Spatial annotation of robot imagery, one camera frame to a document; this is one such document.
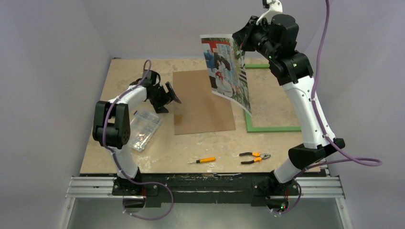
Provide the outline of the colourful printed photo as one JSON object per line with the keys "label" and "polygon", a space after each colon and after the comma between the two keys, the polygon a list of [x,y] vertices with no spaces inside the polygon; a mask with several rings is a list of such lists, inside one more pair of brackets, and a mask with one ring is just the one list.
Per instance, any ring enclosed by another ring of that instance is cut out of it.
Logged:
{"label": "colourful printed photo", "polygon": [[251,115],[245,52],[230,34],[200,35],[212,93],[236,103]]}

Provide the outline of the brown fibreboard backing panel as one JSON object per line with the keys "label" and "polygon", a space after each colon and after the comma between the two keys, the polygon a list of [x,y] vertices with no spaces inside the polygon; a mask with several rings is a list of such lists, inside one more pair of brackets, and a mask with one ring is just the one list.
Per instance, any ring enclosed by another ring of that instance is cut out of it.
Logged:
{"label": "brown fibreboard backing panel", "polygon": [[174,134],[187,135],[235,130],[231,102],[212,93],[207,70],[173,72]]}

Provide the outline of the orange handle screwdriver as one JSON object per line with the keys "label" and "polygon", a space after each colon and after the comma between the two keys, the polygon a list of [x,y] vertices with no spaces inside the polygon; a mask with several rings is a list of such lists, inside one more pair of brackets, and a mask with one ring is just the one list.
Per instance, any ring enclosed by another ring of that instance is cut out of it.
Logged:
{"label": "orange handle screwdriver", "polygon": [[215,157],[208,157],[208,158],[202,158],[202,159],[198,159],[198,160],[194,160],[194,161],[188,162],[188,164],[193,164],[193,163],[196,163],[196,164],[210,163],[210,162],[214,162],[215,160],[216,160]]}

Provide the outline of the green picture frame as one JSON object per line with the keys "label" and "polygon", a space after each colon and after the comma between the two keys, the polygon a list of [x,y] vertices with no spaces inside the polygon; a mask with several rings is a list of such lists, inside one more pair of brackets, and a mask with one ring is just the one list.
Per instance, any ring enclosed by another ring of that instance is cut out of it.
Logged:
{"label": "green picture frame", "polygon": [[[246,69],[268,69],[268,64],[247,64]],[[254,127],[252,124],[251,116],[245,112],[245,126],[248,133],[291,133],[300,132],[300,126],[267,126],[267,127]]]}

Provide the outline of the orange black pliers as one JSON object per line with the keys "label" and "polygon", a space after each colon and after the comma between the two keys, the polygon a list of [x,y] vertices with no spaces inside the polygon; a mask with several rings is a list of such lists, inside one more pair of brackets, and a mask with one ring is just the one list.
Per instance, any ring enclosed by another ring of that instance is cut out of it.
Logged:
{"label": "orange black pliers", "polygon": [[268,159],[271,157],[270,154],[261,154],[258,152],[244,152],[244,153],[240,153],[239,156],[253,156],[254,159],[249,160],[249,161],[242,161],[241,164],[242,165],[248,165],[248,164],[253,164],[255,162],[259,162],[265,159]]}

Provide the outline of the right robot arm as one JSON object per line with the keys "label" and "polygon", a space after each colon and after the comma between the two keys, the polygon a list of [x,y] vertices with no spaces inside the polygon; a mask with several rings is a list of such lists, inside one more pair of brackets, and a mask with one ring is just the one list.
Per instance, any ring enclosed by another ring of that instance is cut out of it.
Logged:
{"label": "right robot arm", "polygon": [[345,142],[333,132],[323,134],[317,118],[326,124],[323,110],[312,103],[313,70],[308,57],[296,50],[299,26],[290,15],[277,14],[270,21],[251,16],[232,37],[241,50],[258,52],[269,62],[269,69],[291,101],[299,120],[303,143],[289,149],[288,159],[270,173],[268,188],[280,194],[305,168],[344,148]]}

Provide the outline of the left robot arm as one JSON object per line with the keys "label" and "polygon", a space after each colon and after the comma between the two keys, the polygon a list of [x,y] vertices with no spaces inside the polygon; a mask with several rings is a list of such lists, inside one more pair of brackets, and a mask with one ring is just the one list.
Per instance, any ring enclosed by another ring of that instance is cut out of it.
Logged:
{"label": "left robot arm", "polygon": [[132,82],[122,94],[108,101],[98,101],[92,128],[92,137],[112,156],[119,178],[125,178],[124,189],[130,195],[142,190],[140,170],[126,146],[130,140],[129,113],[138,104],[148,100],[158,114],[168,113],[165,107],[171,102],[180,103],[169,82],[160,84],[156,71],[144,70],[143,77]]}

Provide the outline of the clear plastic screw box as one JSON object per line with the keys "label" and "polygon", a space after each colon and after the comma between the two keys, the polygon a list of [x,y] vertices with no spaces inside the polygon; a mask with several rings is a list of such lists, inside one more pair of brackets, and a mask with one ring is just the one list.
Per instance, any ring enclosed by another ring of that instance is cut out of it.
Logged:
{"label": "clear plastic screw box", "polygon": [[160,115],[144,108],[138,109],[130,122],[130,147],[138,152],[144,151],[162,121]]}

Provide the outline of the aluminium frame rail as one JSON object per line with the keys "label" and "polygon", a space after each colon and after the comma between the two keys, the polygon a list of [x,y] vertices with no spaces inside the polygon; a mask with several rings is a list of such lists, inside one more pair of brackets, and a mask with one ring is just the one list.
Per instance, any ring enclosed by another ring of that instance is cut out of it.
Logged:
{"label": "aluminium frame rail", "polygon": [[113,195],[114,177],[72,177],[66,198],[123,198]]}

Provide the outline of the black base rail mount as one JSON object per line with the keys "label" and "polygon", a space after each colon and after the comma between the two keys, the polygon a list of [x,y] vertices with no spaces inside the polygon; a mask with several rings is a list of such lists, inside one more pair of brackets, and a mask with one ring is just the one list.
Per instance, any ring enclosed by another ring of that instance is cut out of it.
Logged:
{"label": "black base rail mount", "polygon": [[280,184],[270,172],[259,173],[141,173],[141,186],[115,177],[113,195],[139,196],[146,207],[162,203],[249,204],[276,208],[299,194],[298,183]]}

